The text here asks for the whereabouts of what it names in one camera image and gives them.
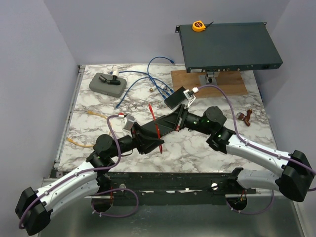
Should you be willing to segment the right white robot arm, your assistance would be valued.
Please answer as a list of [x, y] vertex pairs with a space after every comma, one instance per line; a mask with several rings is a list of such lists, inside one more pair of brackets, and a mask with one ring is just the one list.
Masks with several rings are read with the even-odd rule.
[[215, 151], [247, 159], [264, 170], [241, 169], [238, 175], [227, 181], [228, 190], [234, 194], [244, 188], [261, 188], [281, 192], [286, 198], [302, 202], [311, 190], [315, 177], [306, 155], [270, 149], [240, 136], [237, 130], [224, 126], [227, 118], [217, 106], [209, 107], [202, 116], [188, 111], [181, 104], [175, 111], [144, 125], [152, 132], [160, 130], [165, 136], [183, 128], [208, 135], [207, 144]]

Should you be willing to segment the black TP-Link network switch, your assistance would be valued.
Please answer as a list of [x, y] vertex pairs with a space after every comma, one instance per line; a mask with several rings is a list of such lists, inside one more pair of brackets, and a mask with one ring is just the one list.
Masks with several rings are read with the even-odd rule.
[[154, 121], [150, 121], [144, 125], [142, 125], [142, 128], [153, 133], [156, 138], [161, 139], [161, 134], [158, 132], [157, 126], [154, 123]]

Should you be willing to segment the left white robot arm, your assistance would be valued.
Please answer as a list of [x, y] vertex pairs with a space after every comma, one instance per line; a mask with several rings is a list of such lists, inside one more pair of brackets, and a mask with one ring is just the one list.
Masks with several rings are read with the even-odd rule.
[[137, 149], [147, 154], [163, 144], [162, 132], [154, 121], [145, 125], [133, 123], [131, 134], [117, 138], [114, 131], [99, 136], [93, 145], [93, 152], [70, 173], [50, 185], [34, 190], [26, 188], [18, 200], [15, 213], [18, 227], [32, 236], [42, 231], [58, 213], [71, 201], [89, 195], [104, 195], [109, 191], [105, 174], [118, 165], [114, 157], [121, 159], [125, 152]]

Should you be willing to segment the red-brown handle tool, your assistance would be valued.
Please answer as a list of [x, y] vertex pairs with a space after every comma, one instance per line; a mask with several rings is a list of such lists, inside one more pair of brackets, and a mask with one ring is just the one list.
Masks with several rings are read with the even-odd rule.
[[251, 123], [250, 123], [251, 114], [252, 114], [252, 110], [251, 109], [248, 109], [246, 114], [244, 114], [242, 112], [238, 112], [237, 113], [237, 119], [243, 121], [246, 126], [250, 126], [251, 125]]

